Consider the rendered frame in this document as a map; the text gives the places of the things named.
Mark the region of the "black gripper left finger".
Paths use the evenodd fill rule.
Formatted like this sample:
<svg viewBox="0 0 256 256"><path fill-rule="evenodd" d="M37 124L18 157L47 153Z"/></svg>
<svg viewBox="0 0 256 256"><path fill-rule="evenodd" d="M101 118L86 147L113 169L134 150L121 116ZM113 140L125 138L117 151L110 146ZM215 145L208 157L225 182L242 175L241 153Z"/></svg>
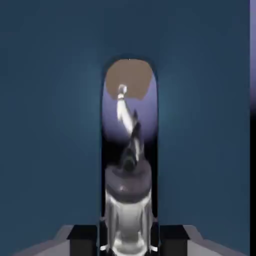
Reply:
<svg viewBox="0 0 256 256"><path fill-rule="evenodd" d="M63 225L54 238L12 256L99 256L96 225Z"/></svg>

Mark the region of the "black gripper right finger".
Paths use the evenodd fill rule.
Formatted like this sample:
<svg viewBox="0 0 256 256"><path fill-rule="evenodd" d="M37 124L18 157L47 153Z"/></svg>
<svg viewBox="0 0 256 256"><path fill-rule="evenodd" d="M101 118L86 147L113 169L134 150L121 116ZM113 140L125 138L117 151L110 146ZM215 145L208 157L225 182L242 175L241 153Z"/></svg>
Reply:
<svg viewBox="0 0 256 256"><path fill-rule="evenodd" d="M161 225L159 241L160 256L247 256L204 239L193 225Z"/></svg>

